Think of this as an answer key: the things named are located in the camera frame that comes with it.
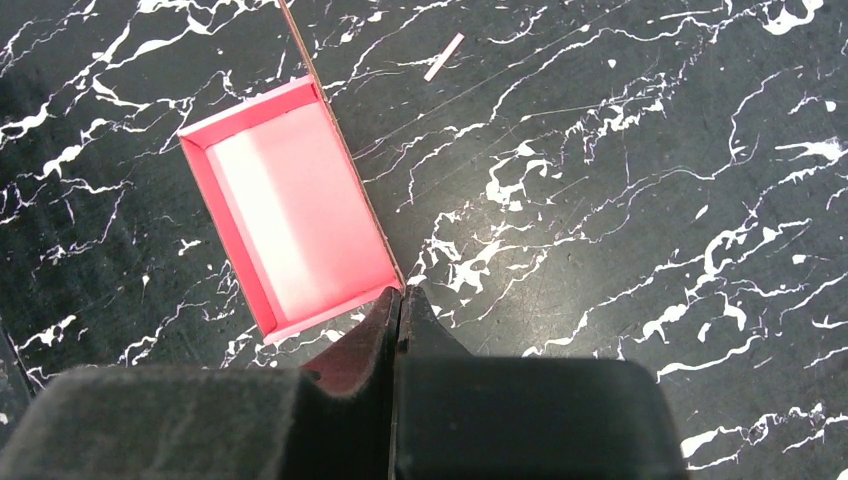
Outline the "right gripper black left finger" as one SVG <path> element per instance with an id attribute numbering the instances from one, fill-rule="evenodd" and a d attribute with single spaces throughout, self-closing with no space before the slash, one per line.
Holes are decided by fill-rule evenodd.
<path id="1" fill-rule="evenodd" d="M 83 367 L 56 377 L 1 453 L 5 479 L 384 479 L 401 310 L 288 369 Z"/>

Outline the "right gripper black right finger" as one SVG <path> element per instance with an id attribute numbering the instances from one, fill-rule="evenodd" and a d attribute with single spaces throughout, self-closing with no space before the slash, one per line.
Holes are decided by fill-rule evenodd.
<path id="1" fill-rule="evenodd" d="M 399 479 L 684 479 L 660 387 L 615 359 L 475 356 L 423 289 L 402 301 Z"/>

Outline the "pink paper box sheet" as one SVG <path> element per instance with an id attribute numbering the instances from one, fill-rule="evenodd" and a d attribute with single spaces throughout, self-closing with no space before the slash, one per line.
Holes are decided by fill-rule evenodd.
<path id="1" fill-rule="evenodd" d="M 314 67 L 178 137 L 265 343 L 403 288 Z"/>

